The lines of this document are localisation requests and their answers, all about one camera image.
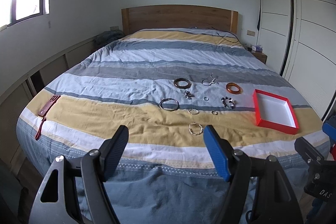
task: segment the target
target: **bed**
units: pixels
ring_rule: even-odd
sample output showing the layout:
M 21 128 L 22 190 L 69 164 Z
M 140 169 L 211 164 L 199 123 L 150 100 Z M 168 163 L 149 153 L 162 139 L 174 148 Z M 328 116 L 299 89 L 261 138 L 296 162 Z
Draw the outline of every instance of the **bed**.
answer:
M 196 122 L 212 124 L 221 138 L 249 156 L 275 155 L 301 197 L 307 165 L 295 152 L 294 141 L 304 136 L 327 156 L 329 138 L 300 93 L 241 46 L 235 35 L 238 12 L 154 5 L 123 9 L 122 21 L 126 37 L 53 80 L 20 115 L 18 140 L 42 175 L 57 155 L 83 156 L 123 124 L 129 128 L 129 143 L 115 175 L 105 183 L 120 222 L 214 223 L 228 184 L 217 175 L 202 134 L 189 133 L 189 124 Z M 202 85 L 211 74 L 215 83 Z M 191 82 L 191 100 L 173 84 L 180 77 Z M 243 92 L 229 94 L 228 82 Z M 296 135 L 255 125 L 255 89 L 290 100 L 300 126 Z M 36 141 L 41 124 L 37 114 L 53 95 L 61 97 Z M 223 106 L 225 96 L 236 100 L 234 109 Z M 174 102 L 161 109 L 163 98 L 178 100 L 179 109 L 167 111 Z M 199 114 L 191 115 L 188 109 Z M 90 218 L 83 185 L 80 180 L 76 184 L 82 214 Z M 255 185 L 251 178 L 241 223 L 252 207 Z

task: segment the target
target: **wooden headboard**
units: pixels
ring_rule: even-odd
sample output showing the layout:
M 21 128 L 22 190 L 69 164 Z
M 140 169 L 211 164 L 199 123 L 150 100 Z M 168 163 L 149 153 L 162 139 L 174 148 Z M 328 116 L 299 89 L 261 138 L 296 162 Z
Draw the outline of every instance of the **wooden headboard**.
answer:
M 237 33 L 238 12 L 196 5 L 152 5 L 121 10 L 125 35 L 150 28 L 192 28 Z

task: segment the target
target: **wooden nightstand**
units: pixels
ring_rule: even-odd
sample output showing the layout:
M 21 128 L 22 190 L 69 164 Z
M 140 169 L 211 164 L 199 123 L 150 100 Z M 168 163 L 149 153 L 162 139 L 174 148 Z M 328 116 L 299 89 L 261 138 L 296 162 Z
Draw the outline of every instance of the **wooden nightstand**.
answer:
M 267 60 L 267 55 L 266 54 L 264 54 L 262 52 L 253 52 L 251 48 L 248 48 L 247 50 L 250 53 L 252 53 L 256 59 L 258 59 L 261 62 L 263 62 L 264 64 L 266 64 L 266 60 Z

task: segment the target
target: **orange bangle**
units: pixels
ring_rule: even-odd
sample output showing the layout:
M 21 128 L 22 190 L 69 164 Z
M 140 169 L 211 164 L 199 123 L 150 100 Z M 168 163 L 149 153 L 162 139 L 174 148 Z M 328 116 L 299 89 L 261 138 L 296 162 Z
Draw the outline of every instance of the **orange bangle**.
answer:
M 235 90 L 230 89 L 230 87 L 232 87 L 232 86 L 235 86 L 236 88 L 238 88 L 238 90 L 235 91 Z M 238 85 L 235 84 L 235 83 L 228 83 L 228 84 L 226 84 L 226 90 L 227 90 L 228 92 L 232 93 L 232 94 L 240 94 L 241 91 L 242 91 L 242 89 L 240 88 L 240 86 L 238 86 Z

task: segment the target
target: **dark brown bangle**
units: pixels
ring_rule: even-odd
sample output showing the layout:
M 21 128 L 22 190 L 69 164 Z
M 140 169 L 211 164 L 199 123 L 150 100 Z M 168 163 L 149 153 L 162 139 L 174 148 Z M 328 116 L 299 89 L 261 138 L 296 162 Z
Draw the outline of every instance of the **dark brown bangle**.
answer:
M 184 82 L 187 82 L 186 85 L 178 85 L 177 83 L 180 82 L 180 81 L 184 81 Z M 188 79 L 185 79 L 185 78 L 177 78 L 174 80 L 174 86 L 179 88 L 179 89 L 188 89 L 191 87 L 191 83 Z
M 230 89 L 230 87 L 232 87 L 232 86 L 235 86 L 236 88 L 238 88 L 238 90 L 235 91 L 235 90 Z M 240 86 L 238 86 L 238 85 L 235 84 L 235 83 L 228 83 L 228 84 L 226 84 L 226 90 L 227 90 L 228 92 L 232 93 L 232 94 L 240 94 L 241 91 L 242 91 L 242 89 L 240 88 Z

